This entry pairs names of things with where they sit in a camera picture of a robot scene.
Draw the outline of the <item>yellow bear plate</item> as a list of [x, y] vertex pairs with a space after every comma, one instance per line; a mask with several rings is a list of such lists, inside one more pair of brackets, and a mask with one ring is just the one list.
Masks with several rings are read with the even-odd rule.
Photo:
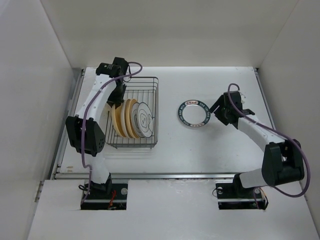
[[125, 137], [125, 133], [122, 128], [122, 123], [121, 123], [121, 110], [122, 110], [122, 105], [120, 104], [118, 107], [116, 105], [113, 105], [111, 108], [111, 118], [112, 118], [112, 124], [113, 128], [116, 131], [116, 133], [121, 136]]

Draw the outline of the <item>white plate green rim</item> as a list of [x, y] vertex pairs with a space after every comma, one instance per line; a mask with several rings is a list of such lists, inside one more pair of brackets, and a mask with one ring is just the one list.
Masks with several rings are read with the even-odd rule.
[[202, 101], [189, 99], [183, 102], [177, 111], [180, 122], [188, 128], [200, 128], [211, 119], [209, 107]]

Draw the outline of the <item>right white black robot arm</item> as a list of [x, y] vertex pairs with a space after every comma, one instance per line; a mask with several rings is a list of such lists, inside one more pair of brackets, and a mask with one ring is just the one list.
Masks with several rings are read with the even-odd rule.
[[290, 141], [262, 126], [253, 111], [243, 109], [238, 91], [223, 93], [209, 112], [224, 125], [233, 125], [247, 135], [263, 151], [261, 168], [239, 173], [234, 177], [231, 190], [235, 196], [243, 197], [251, 188], [276, 187], [305, 177], [298, 142]]

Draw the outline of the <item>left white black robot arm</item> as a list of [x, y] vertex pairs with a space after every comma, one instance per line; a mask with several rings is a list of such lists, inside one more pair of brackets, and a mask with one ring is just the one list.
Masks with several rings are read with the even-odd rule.
[[103, 161], [97, 158], [106, 143], [99, 122], [105, 105], [118, 107], [123, 103], [128, 69], [128, 61], [121, 57], [115, 57], [112, 63], [100, 63], [84, 104], [65, 121], [70, 145], [81, 154], [82, 166], [89, 169], [87, 191], [94, 191], [103, 199], [111, 195], [112, 179]]

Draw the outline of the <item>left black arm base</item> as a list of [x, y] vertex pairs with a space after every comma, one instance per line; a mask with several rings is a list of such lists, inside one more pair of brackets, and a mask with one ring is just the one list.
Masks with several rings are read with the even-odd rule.
[[83, 203], [81, 210], [119, 211], [127, 209], [128, 184], [113, 183], [111, 189], [104, 191], [90, 187], [90, 192]]

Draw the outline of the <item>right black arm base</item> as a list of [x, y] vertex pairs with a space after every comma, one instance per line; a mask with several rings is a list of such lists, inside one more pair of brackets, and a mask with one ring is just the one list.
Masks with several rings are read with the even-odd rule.
[[269, 200], [260, 187], [244, 188], [240, 174], [236, 174], [232, 182], [215, 184], [219, 210], [263, 210], [269, 205]]

